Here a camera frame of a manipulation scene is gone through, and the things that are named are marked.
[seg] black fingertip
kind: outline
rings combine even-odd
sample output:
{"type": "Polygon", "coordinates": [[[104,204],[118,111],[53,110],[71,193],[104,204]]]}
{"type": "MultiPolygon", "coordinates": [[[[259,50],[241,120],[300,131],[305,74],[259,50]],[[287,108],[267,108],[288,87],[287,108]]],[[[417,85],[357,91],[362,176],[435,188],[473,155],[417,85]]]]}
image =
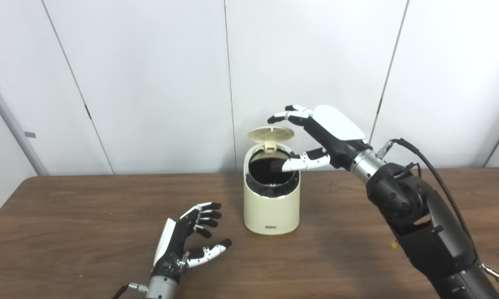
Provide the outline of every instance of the black fingertip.
{"type": "Polygon", "coordinates": [[[202,224],[209,225],[210,227],[217,227],[218,226],[217,221],[212,220],[212,219],[208,219],[208,220],[198,219],[198,224],[200,224],[200,225],[202,225],[202,224]]]}
{"type": "Polygon", "coordinates": [[[270,170],[272,172],[282,172],[282,167],[286,160],[276,160],[270,163],[270,170]]]}
{"type": "Polygon", "coordinates": [[[222,204],[221,203],[211,203],[208,208],[210,208],[212,210],[219,210],[222,208],[222,204]]]}
{"type": "Polygon", "coordinates": [[[199,229],[197,229],[196,232],[199,233],[200,235],[202,235],[203,237],[208,238],[208,239],[210,237],[212,237],[212,235],[213,235],[210,231],[208,231],[204,228],[199,228],[199,229]]]}
{"type": "Polygon", "coordinates": [[[280,118],[277,118],[277,117],[270,117],[268,119],[268,123],[277,123],[278,121],[280,121],[281,119],[280,118]]]}
{"type": "Polygon", "coordinates": [[[225,239],[225,240],[221,241],[220,243],[218,243],[218,245],[221,245],[225,248],[229,248],[229,246],[233,245],[233,242],[231,241],[231,239],[225,239]]]}
{"type": "Polygon", "coordinates": [[[211,212],[207,212],[207,213],[202,213],[202,217],[211,217],[211,218],[215,218],[215,219],[220,219],[220,218],[222,218],[222,214],[221,214],[221,212],[211,211],[211,212]]]}

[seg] robot finger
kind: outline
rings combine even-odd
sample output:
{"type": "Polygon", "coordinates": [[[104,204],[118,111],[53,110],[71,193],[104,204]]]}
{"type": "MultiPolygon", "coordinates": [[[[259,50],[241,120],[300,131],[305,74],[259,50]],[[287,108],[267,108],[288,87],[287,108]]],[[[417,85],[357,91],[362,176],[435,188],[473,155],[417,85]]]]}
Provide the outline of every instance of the robot finger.
{"type": "Polygon", "coordinates": [[[194,230],[199,233],[200,235],[202,235],[204,238],[210,238],[213,234],[208,231],[207,229],[205,229],[203,226],[201,225],[195,225],[194,226],[194,230]]]}
{"type": "Polygon", "coordinates": [[[323,151],[323,148],[313,149],[303,153],[300,157],[292,157],[286,160],[276,160],[270,164],[272,172],[294,172],[323,167],[331,163],[331,157],[323,151]]]}
{"type": "Polygon", "coordinates": [[[197,204],[196,206],[199,206],[201,210],[219,210],[222,208],[221,203],[214,203],[214,202],[208,202],[208,203],[200,203],[197,204]]]}
{"type": "Polygon", "coordinates": [[[222,208],[222,204],[220,204],[220,203],[214,203],[214,202],[199,203],[196,206],[193,206],[192,208],[190,208],[183,215],[181,215],[181,217],[179,217],[179,219],[183,219],[186,216],[188,216],[188,217],[198,216],[198,214],[200,214],[200,212],[202,212],[203,210],[207,210],[207,211],[208,210],[219,210],[220,208],[222,208]]]}
{"type": "Polygon", "coordinates": [[[218,222],[207,217],[207,218],[199,218],[198,219],[198,224],[199,225],[209,225],[210,227],[217,227],[218,222]]]}
{"type": "Polygon", "coordinates": [[[200,212],[200,217],[209,217],[209,218],[215,218],[215,219],[220,219],[222,218],[221,212],[215,211],[215,210],[205,210],[200,212]]]}
{"type": "Polygon", "coordinates": [[[310,114],[303,111],[286,111],[274,114],[268,119],[268,123],[277,123],[278,121],[288,120],[295,125],[305,125],[305,121],[310,117],[310,114]]]}
{"type": "Polygon", "coordinates": [[[231,246],[231,244],[231,240],[225,239],[216,245],[189,250],[187,260],[188,267],[196,267],[198,265],[207,263],[208,261],[223,253],[227,248],[229,248],[229,246],[231,246]]]}

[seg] robotic hand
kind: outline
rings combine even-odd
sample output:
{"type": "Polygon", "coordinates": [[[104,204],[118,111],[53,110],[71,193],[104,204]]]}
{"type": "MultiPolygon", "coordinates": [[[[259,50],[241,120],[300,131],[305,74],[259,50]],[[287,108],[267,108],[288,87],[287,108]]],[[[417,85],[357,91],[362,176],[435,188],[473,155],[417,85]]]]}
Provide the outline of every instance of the robotic hand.
{"type": "Polygon", "coordinates": [[[184,250],[185,240],[193,233],[199,233],[210,238],[211,233],[204,225],[217,227],[222,214],[219,203],[200,203],[185,212],[178,221],[170,218],[166,220],[163,233],[159,240],[149,286],[143,284],[127,284],[115,294],[118,298],[127,288],[146,293],[146,299],[173,299],[180,277],[185,270],[207,263],[219,256],[229,246],[231,240],[225,239],[218,244],[202,248],[184,250]]]}
{"type": "Polygon", "coordinates": [[[268,119],[302,126],[323,148],[275,161],[274,172],[290,172],[331,164],[355,174],[366,184],[367,198],[379,209],[412,265],[428,278],[441,299],[499,299],[484,273],[499,282],[499,272],[479,261],[470,233],[447,187],[421,152],[407,141],[391,140],[375,154],[362,131],[331,106],[314,111],[292,105],[268,119]],[[384,155],[398,143],[418,155],[447,194],[457,218],[420,176],[386,163],[384,155]],[[421,222],[430,216],[430,220],[421,222]]]}

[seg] cream trash can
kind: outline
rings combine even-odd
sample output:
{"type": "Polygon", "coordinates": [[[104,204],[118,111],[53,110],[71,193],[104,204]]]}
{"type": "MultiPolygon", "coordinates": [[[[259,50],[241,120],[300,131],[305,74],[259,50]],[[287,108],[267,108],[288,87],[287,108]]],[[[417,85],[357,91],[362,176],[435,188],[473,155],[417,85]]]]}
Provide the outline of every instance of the cream trash can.
{"type": "Polygon", "coordinates": [[[294,132],[286,127],[259,127],[248,134],[258,144],[244,158],[244,223],[255,233],[280,235],[299,225],[300,173],[272,172],[270,164],[288,159],[284,144],[294,132]]]}

